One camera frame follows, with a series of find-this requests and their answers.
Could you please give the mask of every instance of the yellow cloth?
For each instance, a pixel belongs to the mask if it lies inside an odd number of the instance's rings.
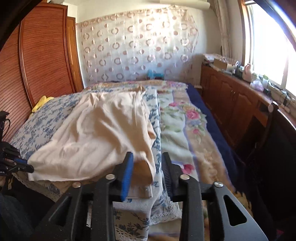
[[[35,113],[41,106],[43,106],[45,103],[47,103],[48,101],[50,101],[52,99],[54,99],[54,97],[48,97],[48,98],[46,98],[46,96],[43,95],[41,97],[41,99],[38,101],[38,103],[32,109],[32,113]]]
[[[151,184],[156,135],[143,93],[140,86],[129,92],[85,94],[51,141],[29,158],[34,167],[29,180],[89,180],[107,174],[131,151],[132,183]]]

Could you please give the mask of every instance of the metal screw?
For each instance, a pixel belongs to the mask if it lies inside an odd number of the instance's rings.
[[[115,178],[115,175],[114,174],[108,174],[106,175],[106,179],[107,180],[113,180]]]
[[[72,187],[74,187],[74,188],[81,187],[81,182],[74,182],[74,183],[72,183]]]
[[[180,178],[183,179],[183,180],[188,180],[190,178],[190,176],[188,176],[187,174],[182,174],[180,176]]]
[[[215,185],[215,187],[217,187],[217,188],[221,188],[221,187],[224,186],[223,183],[220,182],[220,181],[216,181],[216,182],[214,182],[214,185]]]

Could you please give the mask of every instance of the floral blanket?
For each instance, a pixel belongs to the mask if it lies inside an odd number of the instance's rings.
[[[134,88],[137,85],[150,86],[157,89],[160,111],[161,152],[168,152],[174,164],[181,167],[183,173],[196,180],[212,184],[222,181],[236,198],[250,211],[250,204],[244,194],[236,193],[230,182],[223,158],[207,131],[206,116],[194,106],[187,94],[187,85],[171,81],[138,81],[122,83],[100,83],[88,89],[101,90],[105,86],[124,86]],[[209,224],[207,209],[204,203],[205,237],[209,240]],[[175,235],[180,231],[180,222],[153,225],[149,234]]]

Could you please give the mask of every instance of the cardboard box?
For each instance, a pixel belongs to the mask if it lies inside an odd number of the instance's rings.
[[[228,63],[222,62],[222,61],[220,61],[218,59],[214,59],[214,65],[218,69],[224,69],[224,70],[227,70],[227,71],[231,71],[232,68],[233,68],[233,65],[232,64],[228,64]]]

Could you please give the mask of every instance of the window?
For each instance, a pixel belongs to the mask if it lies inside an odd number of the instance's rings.
[[[254,1],[246,3],[250,27],[250,62],[279,88],[296,96],[296,52],[279,24]]]

